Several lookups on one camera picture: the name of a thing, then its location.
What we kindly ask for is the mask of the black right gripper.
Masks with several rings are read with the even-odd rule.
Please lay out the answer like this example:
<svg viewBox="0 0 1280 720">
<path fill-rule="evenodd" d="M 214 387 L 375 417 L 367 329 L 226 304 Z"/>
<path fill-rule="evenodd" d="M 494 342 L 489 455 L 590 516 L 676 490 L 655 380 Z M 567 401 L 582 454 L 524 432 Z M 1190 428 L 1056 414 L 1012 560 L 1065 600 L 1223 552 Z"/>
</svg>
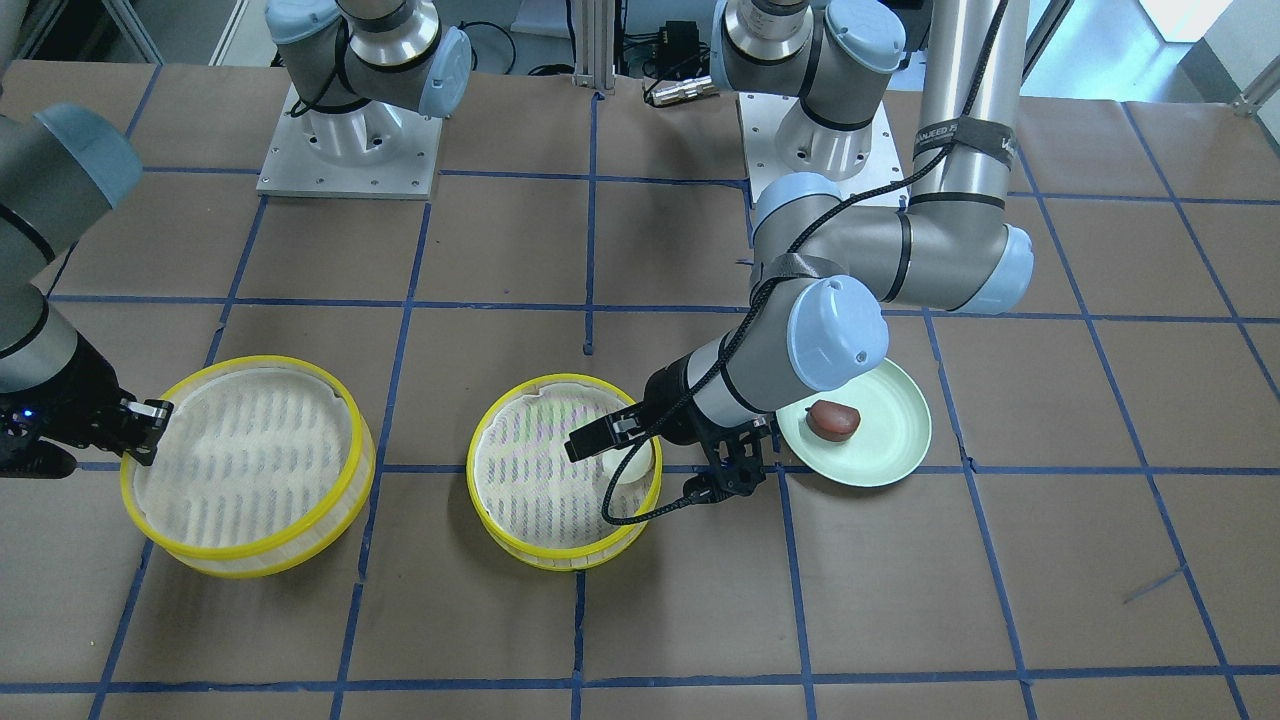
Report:
<svg viewBox="0 0 1280 720">
<path fill-rule="evenodd" d="M 96 446 L 151 468 L 175 405 L 138 401 L 125 392 L 106 359 L 83 337 L 51 379 L 3 396 L 1 475 L 60 479 L 77 461 L 67 446 Z"/>
</svg>

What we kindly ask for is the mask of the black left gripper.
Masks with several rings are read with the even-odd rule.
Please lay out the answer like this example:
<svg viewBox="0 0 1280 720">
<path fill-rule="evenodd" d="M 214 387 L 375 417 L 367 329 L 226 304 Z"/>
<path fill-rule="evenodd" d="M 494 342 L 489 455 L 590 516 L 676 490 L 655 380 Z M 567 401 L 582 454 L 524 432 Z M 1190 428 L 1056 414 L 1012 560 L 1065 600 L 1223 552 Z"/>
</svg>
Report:
<svg viewBox="0 0 1280 720">
<path fill-rule="evenodd" d="M 699 445 L 709 469 L 684 483 L 687 501 L 724 501 L 746 497 L 765 479 L 762 439 L 771 428 L 767 419 L 755 416 L 737 425 L 723 427 L 708 419 L 689 400 L 680 398 L 689 389 L 682 357 L 655 372 L 646 382 L 641 405 L 609 413 L 572 430 L 564 442 L 571 462 L 580 462 L 605 451 L 640 443 L 646 429 L 673 445 Z"/>
</svg>

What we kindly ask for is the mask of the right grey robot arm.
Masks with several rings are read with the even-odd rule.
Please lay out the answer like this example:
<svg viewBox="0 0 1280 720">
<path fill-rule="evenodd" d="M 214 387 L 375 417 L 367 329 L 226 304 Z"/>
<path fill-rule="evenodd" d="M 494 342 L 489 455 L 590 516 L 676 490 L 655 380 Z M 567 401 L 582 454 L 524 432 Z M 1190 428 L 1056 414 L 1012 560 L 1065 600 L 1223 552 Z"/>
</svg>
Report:
<svg viewBox="0 0 1280 720">
<path fill-rule="evenodd" d="M 90 446 L 148 466 L 170 402 L 122 388 L 113 365 L 35 277 L 138 184 L 125 136 L 77 104 L 1 132 L 1 465 L 5 478 L 61 479 Z"/>
</svg>

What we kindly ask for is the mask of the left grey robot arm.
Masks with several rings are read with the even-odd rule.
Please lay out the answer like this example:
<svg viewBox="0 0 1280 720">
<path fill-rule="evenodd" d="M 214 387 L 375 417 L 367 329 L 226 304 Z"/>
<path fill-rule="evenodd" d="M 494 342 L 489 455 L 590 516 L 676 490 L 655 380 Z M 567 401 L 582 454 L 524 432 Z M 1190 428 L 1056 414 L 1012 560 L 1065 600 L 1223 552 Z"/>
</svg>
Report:
<svg viewBox="0 0 1280 720">
<path fill-rule="evenodd" d="M 765 419 L 881 364 L 882 305 L 1000 314 L 1027 292 L 1028 233 L 1005 220 L 1025 58 L 1024 1 L 937 1 L 911 173 L 842 196 L 814 172 L 756 201 L 748 315 L 655 372 L 643 400 L 570 433 L 571 462 L 643 441 L 699 445 L 696 503 L 750 495 Z"/>
</svg>

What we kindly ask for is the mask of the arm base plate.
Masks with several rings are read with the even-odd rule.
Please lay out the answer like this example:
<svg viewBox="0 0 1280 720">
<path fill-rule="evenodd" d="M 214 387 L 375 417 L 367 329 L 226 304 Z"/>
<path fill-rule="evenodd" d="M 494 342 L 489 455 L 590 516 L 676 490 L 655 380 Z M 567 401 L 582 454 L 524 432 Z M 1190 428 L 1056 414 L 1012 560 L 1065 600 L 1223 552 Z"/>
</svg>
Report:
<svg viewBox="0 0 1280 720">
<path fill-rule="evenodd" d="M 370 102 L 332 115 L 282 114 L 256 190 L 294 199 L 394 199 L 433 195 L 443 119 Z"/>
<path fill-rule="evenodd" d="M 783 252 L 796 234 L 826 213 L 822 208 L 812 210 L 812 217 L 801 217 L 790 234 L 764 240 L 762 250 L 755 228 L 778 206 L 776 201 L 790 202 L 801 190 L 819 190 L 831 191 L 838 202 L 905 177 L 883 104 L 876 106 L 868 124 L 852 131 L 820 126 L 805 113 L 797 97 L 763 92 L 740 94 L 739 115 L 753 205 L 751 245 L 756 260 Z M 783 179 L 796 173 L 812 173 L 826 179 L 809 176 Z M 786 192 L 767 191 L 778 181 L 783 181 Z M 908 190 L 893 190 L 860 201 L 824 223 L 803 251 L 817 245 L 820 234 L 836 237 L 836 232 L 842 240 L 858 237 L 883 243 L 892 238 L 896 243 L 901 234 L 900 213 L 908 200 Z"/>
</svg>

